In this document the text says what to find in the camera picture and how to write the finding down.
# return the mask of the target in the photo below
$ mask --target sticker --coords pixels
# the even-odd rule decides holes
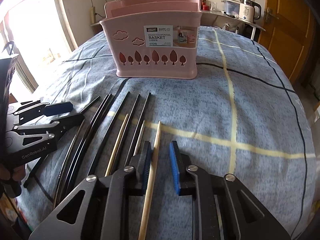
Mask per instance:
[[[147,47],[197,47],[198,30],[196,27],[172,25],[144,26]]]
[[[172,47],[172,25],[144,26],[147,47]]]

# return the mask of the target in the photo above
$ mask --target human hand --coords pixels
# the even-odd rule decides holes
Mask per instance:
[[[15,181],[21,181],[26,175],[25,165],[19,166],[13,169],[12,179]],[[0,179],[9,180],[10,172],[0,163]]]

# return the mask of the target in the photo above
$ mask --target pot handle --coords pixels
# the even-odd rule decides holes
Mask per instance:
[[[258,9],[259,9],[258,17],[254,17],[254,18],[253,18],[254,20],[258,20],[258,19],[260,19],[260,17],[261,17],[261,5],[258,4],[258,3],[256,3],[256,2],[254,2],[254,3],[253,3],[253,6],[258,7]]]

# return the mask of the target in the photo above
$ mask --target screw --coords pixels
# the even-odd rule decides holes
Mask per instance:
[[[197,170],[198,170],[198,166],[195,166],[195,165],[188,166],[188,171],[197,171]]]
[[[85,180],[87,182],[93,182],[97,179],[97,176],[96,175],[89,175]]]
[[[134,167],[133,166],[125,166],[124,169],[123,169],[125,172],[131,172],[134,170]]]
[[[233,174],[227,174],[226,180],[227,181],[235,181],[236,177]]]

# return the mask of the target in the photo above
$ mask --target pink chopsticks basket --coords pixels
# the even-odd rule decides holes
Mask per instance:
[[[100,21],[119,77],[192,79],[201,0],[107,2]]]

